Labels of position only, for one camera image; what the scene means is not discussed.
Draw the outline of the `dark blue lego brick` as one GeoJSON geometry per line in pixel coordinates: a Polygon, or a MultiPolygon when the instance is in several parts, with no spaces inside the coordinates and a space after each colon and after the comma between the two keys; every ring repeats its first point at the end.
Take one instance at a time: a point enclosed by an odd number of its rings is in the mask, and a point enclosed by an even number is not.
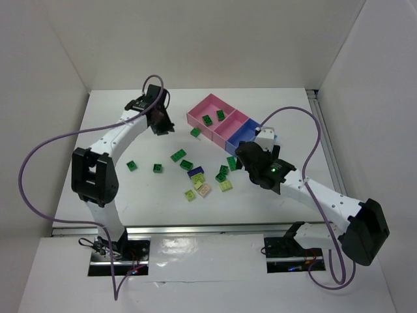
{"type": "Polygon", "coordinates": [[[196,168],[193,168],[190,171],[187,171],[187,174],[188,174],[189,178],[192,178],[192,176],[197,175],[198,173],[202,173],[202,174],[205,173],[204,169],[201,166],[198,166],[196,168]]]}

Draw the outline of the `small pink container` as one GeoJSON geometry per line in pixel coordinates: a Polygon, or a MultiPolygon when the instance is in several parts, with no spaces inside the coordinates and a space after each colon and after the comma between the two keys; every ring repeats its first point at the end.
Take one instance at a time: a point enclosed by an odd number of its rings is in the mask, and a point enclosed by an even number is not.
{"type": "Polygon", "coordinates": [[[239,128],[249,119],[241,111],[234,110],[213,130],[212,141],[225,149],[226,141],[239,130],[239,128]]]}

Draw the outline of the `green lego near container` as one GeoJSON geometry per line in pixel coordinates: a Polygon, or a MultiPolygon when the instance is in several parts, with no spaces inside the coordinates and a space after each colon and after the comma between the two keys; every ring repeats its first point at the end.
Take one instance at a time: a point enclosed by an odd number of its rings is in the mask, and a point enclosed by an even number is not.
{"type": "Polygon", "coordinates": [[[200,135],[200,133],[201,131],[198,128],[193,128],[190,132],[190,134],[195,138],[197,138],[200,135]]]}

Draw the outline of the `green lego brick pair lower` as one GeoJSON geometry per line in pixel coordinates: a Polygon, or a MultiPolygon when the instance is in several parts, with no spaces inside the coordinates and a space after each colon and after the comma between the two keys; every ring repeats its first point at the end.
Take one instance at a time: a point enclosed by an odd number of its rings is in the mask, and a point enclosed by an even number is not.
{"type": "Polygon", "coordinates": [[[218,174],[215,176],[215,179],[217,180],[217,182],[222,183],[222,182],[224,182],[227,178],[226,178],[226,175],[224,175],[223,173],[218,173],[218,174]]]}

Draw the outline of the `lime lego brick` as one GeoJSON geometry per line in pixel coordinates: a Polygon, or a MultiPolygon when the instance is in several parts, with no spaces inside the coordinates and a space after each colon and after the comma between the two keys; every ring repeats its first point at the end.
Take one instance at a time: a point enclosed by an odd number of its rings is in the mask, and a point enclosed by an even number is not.
{"type": "Polygon", "coordinates": [[[220,190],[222,192],[226,192],[226,191],[231,190],[233,188],[233,186],[232,186],[232,184],[229,180],[222,181],[219,184],[219,186],[220,186],[220,190]]]}
{"type": "Polygon", "coordinates": [[[191,180],[192,180],[192,183],[195,185],[198,182],[204,183],[205,182],[205,177],[202,173],[197,173],[197,174],[191,176],[191,180]]]}
{"type": "Polygon", "coordinates": [[[184,193],[187,201],[193,201],[196,198],[195,192],[193,190],[187,190],[184,193]]]}

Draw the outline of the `long green lego brick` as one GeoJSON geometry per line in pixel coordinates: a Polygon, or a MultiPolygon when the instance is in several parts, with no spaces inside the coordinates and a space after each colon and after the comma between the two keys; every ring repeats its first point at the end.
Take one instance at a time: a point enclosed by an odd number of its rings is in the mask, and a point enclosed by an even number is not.
{"type": "Polygon", "coordinates": [[[180,150],[178,150],[177,152],[175,152],[171,155],[171,160],[173,162],[177,162],[185,156],[186,156],[186,151],[184,149],[180,149],[180,150]]]}

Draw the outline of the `small green lego brick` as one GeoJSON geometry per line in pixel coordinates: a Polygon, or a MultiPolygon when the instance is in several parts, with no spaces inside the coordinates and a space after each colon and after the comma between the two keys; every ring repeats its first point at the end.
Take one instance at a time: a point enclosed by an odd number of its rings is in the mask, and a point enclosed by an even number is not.
{"type": "Polygon", "coordinates": [[[152,170],[154,173],[162,173],[164,170],[164,167],[162,164],[154,164],[152,170]]]}

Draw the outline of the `aluminium front rail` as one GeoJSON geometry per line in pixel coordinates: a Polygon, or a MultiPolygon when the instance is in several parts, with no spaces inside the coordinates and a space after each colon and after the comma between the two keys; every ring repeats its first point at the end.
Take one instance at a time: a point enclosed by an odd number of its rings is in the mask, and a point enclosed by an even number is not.
{"type": "MultiPolygon", "coordinates": [[[[287,231],[290,223],[257,224],[206,224],[175,226],[125,226],[128,235],[207,235],[207,234],[243,234],[243,233],[279,233],[287,231]]],[[[51,237],[94,236],[98,230],[92,226],[53,227],[51,237]]]]}

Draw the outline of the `lime lego brick lower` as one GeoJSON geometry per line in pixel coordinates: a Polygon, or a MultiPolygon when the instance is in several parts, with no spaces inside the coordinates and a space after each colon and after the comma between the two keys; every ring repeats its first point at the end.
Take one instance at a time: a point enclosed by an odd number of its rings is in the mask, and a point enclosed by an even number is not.
{"type": "Polygon", "coordinates": [[[195,192],[193,190],[187,190],[184,193],[187,201],[193,201],[196,198],[195,192]]]}

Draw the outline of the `beige lego brick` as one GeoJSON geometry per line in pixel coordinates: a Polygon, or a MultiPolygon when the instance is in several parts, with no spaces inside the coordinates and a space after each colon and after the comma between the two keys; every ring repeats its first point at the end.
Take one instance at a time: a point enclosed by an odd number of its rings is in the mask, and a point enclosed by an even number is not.
{"type": "Polygon", "coordinates": [[[210,185],[208,185],[207,183],[202,183],[202,182],[197,182],[194,185],[194,188],[196,190],[196,192],[202,197],[205,198],[211,191],[211,187],[210,185]]]}

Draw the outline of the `lime lego brick upper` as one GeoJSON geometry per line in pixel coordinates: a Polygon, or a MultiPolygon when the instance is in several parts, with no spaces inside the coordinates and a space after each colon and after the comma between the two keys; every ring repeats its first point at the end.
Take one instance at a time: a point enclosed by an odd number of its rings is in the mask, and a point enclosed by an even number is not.
{"type": "Polygon", "coordinates": [[[191,180],[192,180],[192,183],[195,185],[198,182],[204,183],[205,182],[205,177],[202,173],[197,173],[197,174],[191,176],[191,180]]]}

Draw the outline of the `lime lego brick right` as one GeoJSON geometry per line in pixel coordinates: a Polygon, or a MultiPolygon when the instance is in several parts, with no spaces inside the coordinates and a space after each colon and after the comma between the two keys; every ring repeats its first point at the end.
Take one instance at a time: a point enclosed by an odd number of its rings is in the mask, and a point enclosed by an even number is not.
{"type": "Polygon", "coordinates": [[[233,188],[233,186],[232,186],[232,184],[229,180],[222,181],[219,184],[219,186],[220,186],[220,190],[222,192],[226,192],[226,191],[231,190],[233,188]]]}

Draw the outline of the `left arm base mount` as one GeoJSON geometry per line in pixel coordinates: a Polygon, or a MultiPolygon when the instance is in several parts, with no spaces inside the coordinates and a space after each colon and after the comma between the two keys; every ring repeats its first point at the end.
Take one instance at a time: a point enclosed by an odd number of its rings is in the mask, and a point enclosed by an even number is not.
{"type": "MultiPolygon", "coordinates": [[[[80,238],[78,244],[90,248],[88,276],[111,276],[110,251],[98,239],[91,241],[80,238]]],[[[147,276],[149,273],[149,238],[128,240],[123,252],[114,252],[115,276],[124,276],[128,271],[132,276],[147,276]]]]}

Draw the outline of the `aluminium side rail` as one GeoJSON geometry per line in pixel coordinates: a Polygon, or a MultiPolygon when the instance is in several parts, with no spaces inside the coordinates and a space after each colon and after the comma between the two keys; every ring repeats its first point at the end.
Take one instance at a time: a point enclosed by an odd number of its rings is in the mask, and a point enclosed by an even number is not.
{"type": "Polygon", "coordinates": [[[321,204],[327,219],[337,225],[341,231],[345,231],[349,225],[347,215],[350,211],[346,208],[349,203],[349,198],[347,197],[346,188],[341,177],[324,115],[319,104],[317,91],[306,90],[306,94],[311,112],[316,120],[318,120],[321,127],[321,145],[332,179],[334,191],[330,191],[327,187],[319,186],[319,183],[313,181],[310,181],[308,185],[321,204]]]}

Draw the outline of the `dark blue container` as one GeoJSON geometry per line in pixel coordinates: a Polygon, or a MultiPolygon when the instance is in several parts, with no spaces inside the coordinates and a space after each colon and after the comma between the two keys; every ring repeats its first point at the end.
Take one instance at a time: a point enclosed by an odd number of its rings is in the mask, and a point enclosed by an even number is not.
{"type": "Polygon", "coordinates": [[[241,124],[232,136],[226,141],[225,150],[234,157],[236,156],[235,150],[238,148],[240,142],[250,142],[255,137],[255,129],[259,126],[259,123],[253,119],[248,119],[245,123],[241,124]]]}

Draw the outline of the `long green lego right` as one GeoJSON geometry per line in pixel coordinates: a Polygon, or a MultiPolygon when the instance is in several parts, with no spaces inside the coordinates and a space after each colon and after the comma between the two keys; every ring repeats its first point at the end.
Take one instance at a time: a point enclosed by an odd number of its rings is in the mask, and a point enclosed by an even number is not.
{"type": "Polygon", "coordinates": [[[227,160],[229,169],[231,171],[237,170],[237,161],[236,161],[235,157],[230,156],[230,157],[227,157],[226,160],[227,160]]]}

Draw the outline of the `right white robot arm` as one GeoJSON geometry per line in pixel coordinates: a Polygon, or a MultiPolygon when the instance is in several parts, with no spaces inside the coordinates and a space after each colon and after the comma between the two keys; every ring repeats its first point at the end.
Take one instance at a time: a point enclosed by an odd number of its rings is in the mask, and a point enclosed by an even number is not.
{"type": "Polygon", "coordinates": [[[390,234],[379,202],[350,198],[314,180],[303,179],[300,170],[255,142],[242,142],[235,153],[252,183],[311,209],[317,209],[313,201],[316,198],[327,220],[341,231],[338,240],[345,255],[360,265],[371,265],[390,234]]]}

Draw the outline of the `large pink container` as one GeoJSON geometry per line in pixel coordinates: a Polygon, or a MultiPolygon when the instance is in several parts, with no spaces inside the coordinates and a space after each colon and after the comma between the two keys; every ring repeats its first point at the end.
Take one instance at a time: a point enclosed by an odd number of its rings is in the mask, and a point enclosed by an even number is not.
{"type": "Polygon", "coordinates": [[[186,119],[190,126],[198,128],[202,135],[212,140],[215,128],[222,123],[217,116],[217,111],[220,110],[223,111],[226,117],[235,111],[234,107],[211,93],[186,114],[186,119]],[[203,120],[203,117],[206,115],[212,121],[212,124],[209,126],[203,120]]]}

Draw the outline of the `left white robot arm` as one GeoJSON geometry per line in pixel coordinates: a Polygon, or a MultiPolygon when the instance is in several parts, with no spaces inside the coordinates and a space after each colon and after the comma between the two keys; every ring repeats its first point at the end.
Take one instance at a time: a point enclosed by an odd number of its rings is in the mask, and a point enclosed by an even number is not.
{"type": "Polygon", "coordinates": [[[89,208],[99,223],[98,241],[119,254],[128,240],[115,205],[119,181],[115,166],[130,144],[151,128],[161,136],[174,131],[165,99],[169,91],[150,84],[145,94],[131,100],[117,122],[88,148],[78,147],[72,153],[71,188],[89,208]]]}

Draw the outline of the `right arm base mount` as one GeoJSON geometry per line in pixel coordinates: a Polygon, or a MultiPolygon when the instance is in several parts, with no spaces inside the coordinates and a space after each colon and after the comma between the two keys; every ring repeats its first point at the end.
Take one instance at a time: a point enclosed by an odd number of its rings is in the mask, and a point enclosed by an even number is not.
{"type": "Polygon", "coordinates": [[[266,258],[267,273],[324,271],[323,251],[320,248],[302,248],[289,237],[265,237],[261,254],[266,258]]]}

